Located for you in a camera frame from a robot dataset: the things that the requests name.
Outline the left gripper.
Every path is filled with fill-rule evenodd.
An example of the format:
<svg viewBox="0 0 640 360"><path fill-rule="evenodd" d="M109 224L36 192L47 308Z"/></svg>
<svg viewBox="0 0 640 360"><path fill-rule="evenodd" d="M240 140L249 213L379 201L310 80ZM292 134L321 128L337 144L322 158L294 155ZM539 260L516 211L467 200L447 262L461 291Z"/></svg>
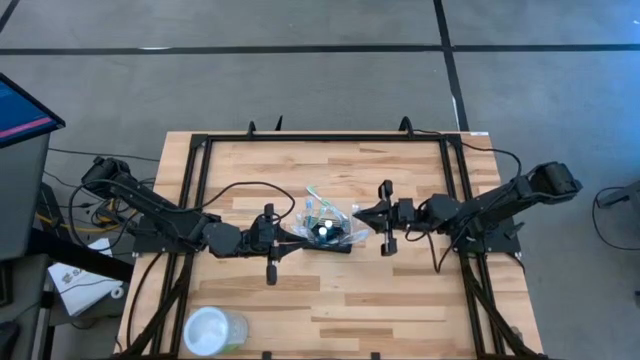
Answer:
<svg viewBox="0 0 640 360"><path fill-rule="evenodd" d="M266 284L274 286L277 283L277 264L281 261L282 254L279 247L284 250L314 249L315 244L308 241L278 242L280 226L274 223L275 211L272 203L264 206L264 211L259 215L250 228L251 247L260 256L267 259ZM306 227L293 227L289 233L304 239L312 239L313 232Z"/></svg>

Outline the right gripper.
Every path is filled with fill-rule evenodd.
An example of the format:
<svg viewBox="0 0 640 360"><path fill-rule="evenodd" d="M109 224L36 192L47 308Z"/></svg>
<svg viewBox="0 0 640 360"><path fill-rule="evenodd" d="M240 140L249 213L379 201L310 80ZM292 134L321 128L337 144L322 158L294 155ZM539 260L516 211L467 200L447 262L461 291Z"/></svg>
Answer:
<svg viewBox="0 0 640 360"><path fill-rule="evenodd" d="M383 219L360 219L360 222L373 231L382 231L384 243L381 245L382 256L392 256L397 253L397 239L393 235L394 230L406 230L415 218L415 209L411 198L400 198L393 202L393 183L384 180L379 187L380 201L370 207L361 204L352 206L353 217L377 217Z"/></svg>

